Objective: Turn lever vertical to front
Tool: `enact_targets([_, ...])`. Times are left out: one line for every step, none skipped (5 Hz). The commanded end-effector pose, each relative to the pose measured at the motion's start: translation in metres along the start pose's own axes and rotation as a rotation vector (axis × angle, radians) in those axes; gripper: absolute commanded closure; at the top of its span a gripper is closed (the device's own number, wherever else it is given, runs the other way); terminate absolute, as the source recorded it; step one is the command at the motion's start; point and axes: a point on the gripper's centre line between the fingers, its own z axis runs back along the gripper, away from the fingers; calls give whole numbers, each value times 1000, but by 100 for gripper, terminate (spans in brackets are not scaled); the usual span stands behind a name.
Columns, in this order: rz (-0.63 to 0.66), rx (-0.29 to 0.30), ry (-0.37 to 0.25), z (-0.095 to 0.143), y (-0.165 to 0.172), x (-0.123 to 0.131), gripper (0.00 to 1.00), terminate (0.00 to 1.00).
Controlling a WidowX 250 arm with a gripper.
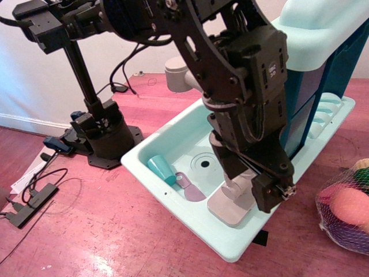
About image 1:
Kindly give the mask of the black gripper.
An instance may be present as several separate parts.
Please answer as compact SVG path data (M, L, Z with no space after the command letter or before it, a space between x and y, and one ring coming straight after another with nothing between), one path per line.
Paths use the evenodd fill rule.
M287 125L285 95L263 103L207 98L206 108L212 112L210 143L227 177L233 179L247 169L256 173L251 192L260 211L271 213L296 194L293 165L280 143Z

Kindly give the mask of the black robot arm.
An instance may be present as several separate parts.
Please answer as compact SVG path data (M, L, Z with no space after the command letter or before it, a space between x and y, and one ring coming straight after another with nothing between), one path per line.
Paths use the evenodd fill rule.
M77 41L113 32L144 46L175 43L203 91L210 143L226 175L255 172L252 193L263 212L295 193L280 143L287 37L255 1L28 1L1 23L22 29L45 53L64 49L88 109L73 125L104 159L130 150L133 136L118 106L97 97Z

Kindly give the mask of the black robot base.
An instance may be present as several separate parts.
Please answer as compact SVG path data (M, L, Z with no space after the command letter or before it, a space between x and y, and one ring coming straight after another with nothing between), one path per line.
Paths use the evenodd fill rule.
M127 125L117 102L102 102L93 87L77 42L64 51L84 95L87 112L71 115L71 127L60 140L72 152L85 155L91 166L113 169L121 165L121 157L144 140L141 130Z

